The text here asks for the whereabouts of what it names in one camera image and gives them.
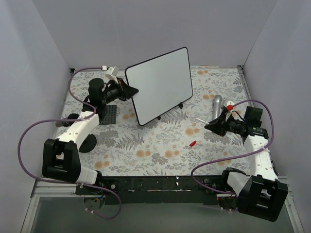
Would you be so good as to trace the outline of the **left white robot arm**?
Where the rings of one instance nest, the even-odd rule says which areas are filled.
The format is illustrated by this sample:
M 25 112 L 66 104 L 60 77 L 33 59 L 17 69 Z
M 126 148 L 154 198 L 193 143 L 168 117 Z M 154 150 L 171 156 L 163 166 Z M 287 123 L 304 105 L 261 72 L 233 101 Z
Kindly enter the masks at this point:
M 43 176 L 68 183 L 84 183 L 92 194 L 99 194 L 104 187 L 103 181 L 98 179 L 98 171 L 82 167 L 79 153 L 95 148 L 97 139 L 91 131 L 105 117 L 107 105 L 116 99 L 127 101 L 138 92 L 121 78 L 107 83 L 100 78 L 92 79 L 81 113 L 74 116 L 73 123 L 63 134 L 44 143 Z

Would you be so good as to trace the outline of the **white board with black frame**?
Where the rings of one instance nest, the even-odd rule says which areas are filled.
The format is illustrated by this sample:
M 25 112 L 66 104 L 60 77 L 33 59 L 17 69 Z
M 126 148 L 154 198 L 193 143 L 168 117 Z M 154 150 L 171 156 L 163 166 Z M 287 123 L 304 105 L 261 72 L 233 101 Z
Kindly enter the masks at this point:
M 193 96 L 189 52 L 182 47 L 125 69 L 140 126 L 144 126 Z

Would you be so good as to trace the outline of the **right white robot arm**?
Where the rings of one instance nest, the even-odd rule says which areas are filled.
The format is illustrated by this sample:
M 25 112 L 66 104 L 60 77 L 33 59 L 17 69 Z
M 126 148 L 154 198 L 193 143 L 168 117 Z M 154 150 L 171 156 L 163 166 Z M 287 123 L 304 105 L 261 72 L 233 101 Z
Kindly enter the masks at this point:
M 247 153 L 250 175 L 235 168 L 222 173 L 220 188 L 237 195 L 240 213 L 275 222 L 288 195 L 288 187 L 279 181 L 266 145 L 269 135 L 261 127 L 262 109 L 248 106 L 242 120 L 231 115 L 231 106 L 223 107 L 220 115 L 205 126 L 219 136 L 238 134 Z

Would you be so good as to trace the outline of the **white marker pen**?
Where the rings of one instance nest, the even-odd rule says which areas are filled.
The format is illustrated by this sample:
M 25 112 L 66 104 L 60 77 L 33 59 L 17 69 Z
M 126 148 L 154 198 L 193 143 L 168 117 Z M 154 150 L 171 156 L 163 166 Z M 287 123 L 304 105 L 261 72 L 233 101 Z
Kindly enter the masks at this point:
M 195 117 L 195 119 L 198 120 L 198 121 L 200 121 L 201 123 L 204 123 L 205 125 L 208 125 L 208 124 L 209 124 L 208 122 L 206 122 L 206 121 L 204 121 L 204 120 L 202 120 L 202 119 L 199 119 L 199 118 L 197 118 L 197 117 Z

